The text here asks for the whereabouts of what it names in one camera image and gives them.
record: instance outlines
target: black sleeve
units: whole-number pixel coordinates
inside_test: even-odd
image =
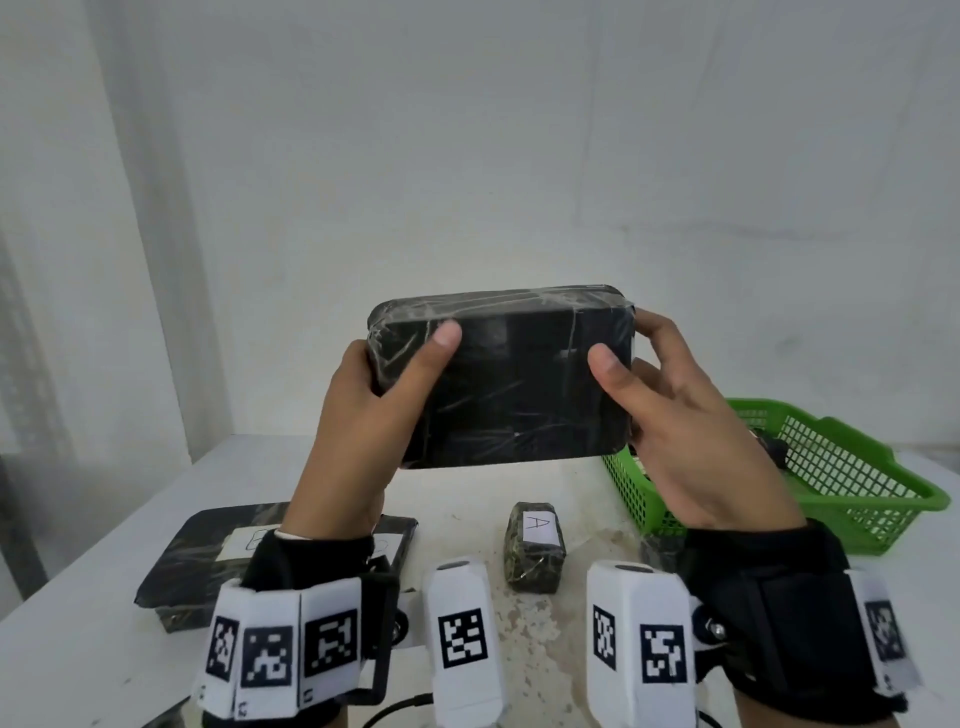
[[[373,553],[373,536],[354,541],[302,541],[279,539],[271,531],[253,553],[241,586],[257,592],[309,589],[362,573]],[[204,713],[204,728],[320,728],[340,714],[335,700],[326,700],[289,718],[268,720],[222,720]]]

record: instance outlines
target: green plastic basket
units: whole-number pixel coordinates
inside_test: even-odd
[[[747,426],[790,446],[787,485],[804,513],[825,523],[848,553],[884,553],[922,511],[950,504],[937,486],[900,466],[890,448],[839,420],[818,420],[776,400],[729,402]],[[603,461],[641,533],[684,533],[629,449]]]

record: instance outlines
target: table surface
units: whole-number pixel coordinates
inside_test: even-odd
[[[188,695],[203,630],[166,634],[133,595],[157,557],[194,513],[288,499],[310,440],[237,435],[0,622],[0,706],[5,728],[140,728]],[[960,487],[946,484],[955,500]],[[517,595],[504,584],[501,554],[518,500],[549,501],[568,556],[556,595]],[[924,514],[880,559],[926,688],[912,697],[904,726],[951,724],[960,694],[950,676],[960,654],[960,507]],[[408,471],[387,490],[385,511],[420,520],[403,586],[418,587],[427,564],[465,554],[487,563],[510,707],[499,724],[579,726],[585,684],[586,573],[600,558],[635,560],[636,530],[598,458]],[[429,691],[422,647],[394,658],[386,703]],[[726,728],[739,723],[729,684],[715,670],[701,707]],[[376,709],[350,709],[358,725]],[[433,725],[429,707],[391,716],[391,725]]]

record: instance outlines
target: black and white square marker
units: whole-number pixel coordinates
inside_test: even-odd
[[[876,656],[882,663],[902,660],[906,657],[903,637],[894,617],[893,605],[886,600],[868,601],[863,604],[870,622],[870,632],[876,645]]]
[[[241,688],[276,688],[293,683],[294,628],[249,627],[243,632]]]
[[[593,654],[616,670],[616,619],[596,604],[593,605]]]
[[[321,672],[357,659],[357,611],[308,621],[303,626],[303,676]]]
[[[686,641],[679,624],[640,625],[640,680],[685,683]]]
[[[438,622],[444,669],[487,659],[487,636],[483,630],[481,610],[470,609],[446,615],[440,617]]]
[[[233,664],[233,648],[237,644],[240,622],[236,619],[218,617],[213,622],[210,648],[206,652],[206,674],[230,681],[230,666]]]

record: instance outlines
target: black wristband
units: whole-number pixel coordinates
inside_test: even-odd
[[[863,725],[906,709],[876,679],[839,540],[822,523],[769,533],[690,530],[678,574],[731,635],[733,685],[791,716]]]
[[[357,576],[367,568],[373,554],[373,536],[353,541],[308,541],[279,539],[271,531],[253,552],[241,586],[256,592],[281,589],[303,590],[339,579]],[[333,722],[342,706],[336,700],[311,705],[289,718],[222,720],[204,713],[204,728],[250,726],[250,728],[320,728]]]

